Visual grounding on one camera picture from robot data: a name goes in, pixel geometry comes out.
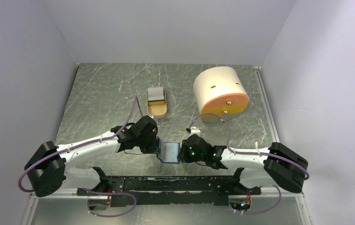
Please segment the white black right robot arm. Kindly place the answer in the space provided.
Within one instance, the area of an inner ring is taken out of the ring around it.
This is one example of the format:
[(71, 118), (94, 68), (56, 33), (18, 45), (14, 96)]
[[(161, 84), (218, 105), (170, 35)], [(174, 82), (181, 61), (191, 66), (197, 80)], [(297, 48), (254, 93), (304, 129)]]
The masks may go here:
[(191, 135), (183, 140), (177, 158), (184, 163), (202, 161), (215, 170), (240, 171), (231, 182), (237, 194), (257, 186), (278, 186), (285, 191), (301, 193), (309, 178), (308, 161), (279, 142), (261, 149), (236, 149), (211, 145), (198, 135)]

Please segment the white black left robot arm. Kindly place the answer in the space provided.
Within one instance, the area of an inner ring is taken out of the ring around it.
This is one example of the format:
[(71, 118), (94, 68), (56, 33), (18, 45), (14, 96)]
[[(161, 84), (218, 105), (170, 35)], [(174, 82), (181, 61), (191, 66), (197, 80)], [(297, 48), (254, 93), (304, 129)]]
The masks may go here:
[(24, 167), (23, 175), (32, 186), (31, 192), (37, 197), (45, 197), (59, 189), (83, 188), (97, 195), (108, 189), (105, 173), (99, 167), (79, 169), (77, 165), (92, 158), (115, 154), (138, 147), (143, 154), (159, 154), (164, 143), (158, 137), (158, 126), (149, 116), (138, 122), (126, 122), (110, 131), (83, 141), (55, 145), (52, 141), (40, 145)]

